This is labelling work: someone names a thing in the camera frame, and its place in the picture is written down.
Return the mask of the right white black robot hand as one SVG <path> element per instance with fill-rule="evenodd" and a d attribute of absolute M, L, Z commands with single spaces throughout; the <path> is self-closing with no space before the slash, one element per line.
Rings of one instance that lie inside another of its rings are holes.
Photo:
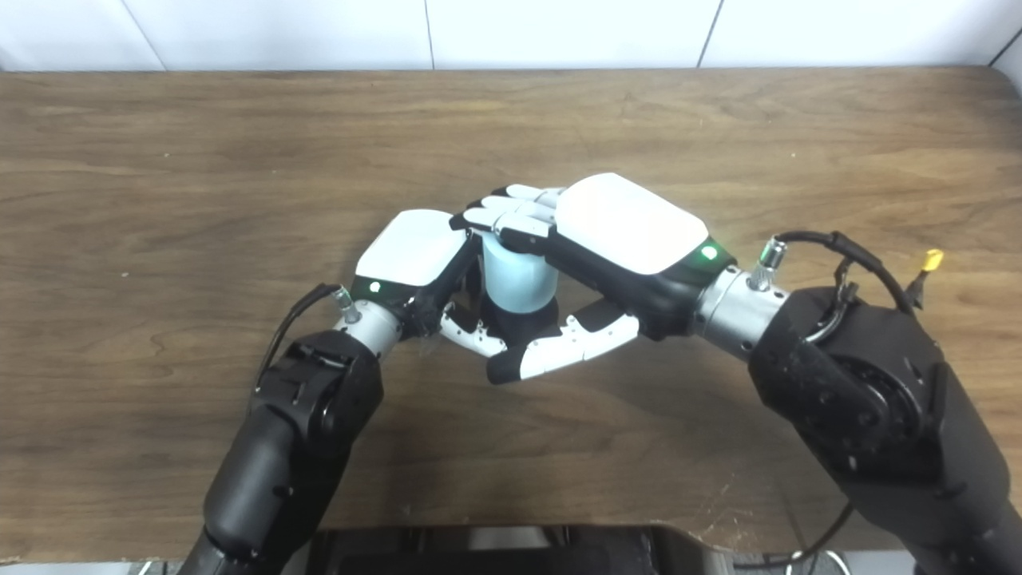
<path fill-rule="evenodd" d="M 487 360 L 493 385 L 602 356 L 638 336 L 690 335 L 699 300 L 736 263 L 698 217 L 615 173 L 561 188 L 501 187 L 450 219 L 587 285 L 598 301 Z"/>

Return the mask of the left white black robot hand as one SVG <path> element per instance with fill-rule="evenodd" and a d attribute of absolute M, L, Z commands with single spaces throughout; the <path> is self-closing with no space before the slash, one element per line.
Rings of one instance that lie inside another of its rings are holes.
<path fill-rule="evenodd" d="M 481 237 L 449 222 L 438 210 L 399 212 L 355 266 L 353 307 L 336 327 L 377 358 L 434 335 L 487 358 L 507 350 L 472 310 L 482 295 Z M 459 294 L 469 305 L 456 302 Z"/>

